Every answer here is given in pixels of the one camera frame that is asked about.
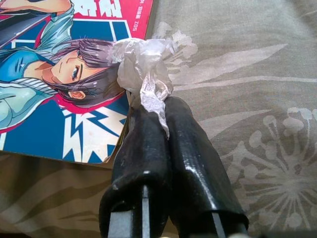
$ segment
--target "white lightning graphic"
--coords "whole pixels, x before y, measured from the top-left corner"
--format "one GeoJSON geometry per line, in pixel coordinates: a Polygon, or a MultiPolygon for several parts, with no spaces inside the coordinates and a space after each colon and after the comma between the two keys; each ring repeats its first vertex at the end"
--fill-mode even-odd
{"type": "MultiPolygon", "coordinates": [[[[107,116],[105,119],[98,120],[99,123],[107,127],[109,130],[120,135],[123,129],[123,124],[120,120],[126,119],[126,116],[117,113],[108,108],[102,107],[96,110],[97,112],[107,116]]],[[[88,120],[96,116],[91,113],[82,115],[76,114],[75,128],[81,123],[83,126],[83,144],[80,143],[79,131],[71,135],[72,114],[68,110],[63,110],[65,115],[65,131],[64,131],[64,149],[63,158],[73,150],[74,160],[76,162],[87,163],[93,152],[103,161],[108,156],[107,145],[116,145],[118,137],[105,131],[92,121],[88,120]]]]}

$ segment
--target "magazine cover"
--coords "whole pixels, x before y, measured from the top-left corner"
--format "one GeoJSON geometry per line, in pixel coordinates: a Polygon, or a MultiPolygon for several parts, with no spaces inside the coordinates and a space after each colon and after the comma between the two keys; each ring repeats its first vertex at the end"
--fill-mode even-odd
{"type": "Polygon", "coordinates": [[[102,163],[129,105],[111,42],[143,39],[153,0],[0,1],[0,150],[102,163]]]}

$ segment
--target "white plastic wrap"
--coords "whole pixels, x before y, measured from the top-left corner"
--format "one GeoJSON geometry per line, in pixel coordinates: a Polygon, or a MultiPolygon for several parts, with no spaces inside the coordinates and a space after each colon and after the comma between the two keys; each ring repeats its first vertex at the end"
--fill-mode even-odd
{"type": "Polygon", "coordinates": [[[175,53],[172,40],[125,39],[110,52],[112,62],[120,62],[118,84],[131,92],[132,101],[140,97],[148,112],[155,112],[169,137],[164,100],[173,91],[163,59],[175,53]]]}

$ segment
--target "gray bedsheet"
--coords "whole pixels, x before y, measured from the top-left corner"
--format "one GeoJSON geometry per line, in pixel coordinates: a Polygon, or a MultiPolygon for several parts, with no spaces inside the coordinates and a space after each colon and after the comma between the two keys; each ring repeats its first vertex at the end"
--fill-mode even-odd
{"type": "MultiPolygon", "coordinates": [[[[317,2],[160,0],[175,85],[219,152],[252,234],[317,229],[317,2]]],[[[111,171],[0,157],[0,231],[100,237],[111,171]]],[[[174,237],[171,224],[166,235],[174,237]]]]}

